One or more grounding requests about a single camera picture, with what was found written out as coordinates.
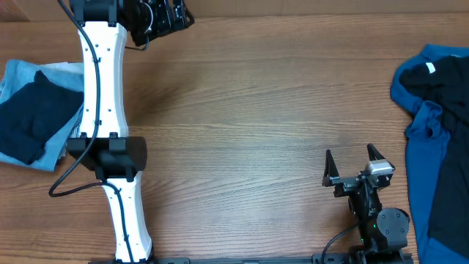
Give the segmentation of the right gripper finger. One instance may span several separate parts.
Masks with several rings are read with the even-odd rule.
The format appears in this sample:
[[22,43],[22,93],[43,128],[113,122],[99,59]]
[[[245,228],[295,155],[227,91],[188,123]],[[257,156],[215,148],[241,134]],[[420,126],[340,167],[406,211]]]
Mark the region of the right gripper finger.
[[340,175],[336,167],[330,150],[325,153],[325,171],[322,179],[324,186],[334,186],[340,180]]
[[378,161],[385,159],[385,157],[377,150],[377,148],[372,143],[368,143],[366,147],[370,161]]

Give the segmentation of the dark navy t-shirt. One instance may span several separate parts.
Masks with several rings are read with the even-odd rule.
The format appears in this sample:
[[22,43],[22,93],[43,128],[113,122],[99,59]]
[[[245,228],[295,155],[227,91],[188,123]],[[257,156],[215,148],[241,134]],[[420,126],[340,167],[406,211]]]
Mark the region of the dark navy t-shirt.
[[5,104],[1,104],[1,152],[26,165],[39,160],[45,143],[61,128],[54,129],[51,112],[57,107],[54,95],[61,88],[50,82],[42,71]]

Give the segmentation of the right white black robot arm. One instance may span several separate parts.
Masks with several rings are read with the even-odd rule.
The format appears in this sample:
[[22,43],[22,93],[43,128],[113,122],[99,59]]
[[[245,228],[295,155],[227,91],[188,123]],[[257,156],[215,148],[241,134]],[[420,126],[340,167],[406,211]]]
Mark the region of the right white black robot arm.
[[[347,197],[349,209],[356,219],[351,227],[335,235],[321,254],[311,258],[313,263],[409,264],[407,246],[410,229],[409,214],[399,208],[384,208],[378,191],[391,184],[395,166],[373,144],[367,145],[369,161],[356,177],[341,177],[330,150],[325,154],[324,187],[333,187],[334,196]],[[339,238],[357,229],[361,244],[351,246],[346,253],[329,254],[330,246]]]

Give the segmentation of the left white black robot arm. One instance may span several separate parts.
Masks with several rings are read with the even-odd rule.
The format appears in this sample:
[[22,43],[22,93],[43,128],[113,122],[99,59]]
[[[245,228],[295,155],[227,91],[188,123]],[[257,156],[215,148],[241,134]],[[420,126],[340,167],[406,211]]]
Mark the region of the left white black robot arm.
[[84,63],[84,111],[67,151],[106,194],[116,238],[111,262],[156,263],[141,195],[147,144],[129,134],[124,52],[129,37],[134,50],[145,51],[151,41],[192,26],[194,16],[184,0],[77,0],[65,12],[78,29]]

